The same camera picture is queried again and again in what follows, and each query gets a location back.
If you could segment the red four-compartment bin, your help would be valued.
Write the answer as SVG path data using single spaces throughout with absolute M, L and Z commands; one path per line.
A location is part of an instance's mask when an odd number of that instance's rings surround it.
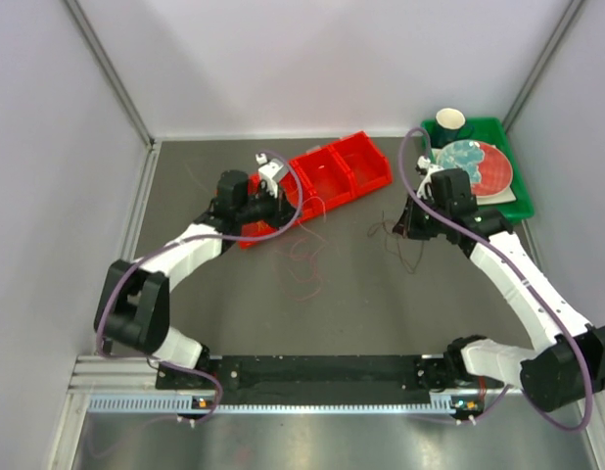
M 302 185 L 298 224 L 388 186 L 393 175 L 388 158 L 363 131 L 300 154 L 291 166 Z

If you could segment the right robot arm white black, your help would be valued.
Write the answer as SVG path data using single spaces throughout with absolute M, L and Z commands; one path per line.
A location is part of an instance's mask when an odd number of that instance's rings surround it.
M 444 354 L 446 376 L 466 388 L 481 376 L 522 390 L 551 412 L 605 390 L 605 326 L 596 327 L 568 304 L 524 250 L 511 223 L 481 209 L 468 173 L 420 160 L 422 181 L 408 192 L 395 231 L 428 241 L 443 236 L 490 280 L 520 319 L 529 348 L 482 335 L 453 341 Z

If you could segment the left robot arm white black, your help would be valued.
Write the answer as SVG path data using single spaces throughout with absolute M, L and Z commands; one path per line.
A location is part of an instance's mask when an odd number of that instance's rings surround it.
M 94 319 L 97 342 L 109 339 L 177 368 L 190 388 L 210 379 L 209 349 L 170 324 L 170 295 L 203 264 L 245 241 L 245 226 L 263 222 L 289 228 L 300 210 L 288 201 L 282 180 L 290 169 L 272 160 L 258 171 L 258 186 L 241 170 L 220 175 L 208 208 L 177 238 L 136 260 L 111 264 Z

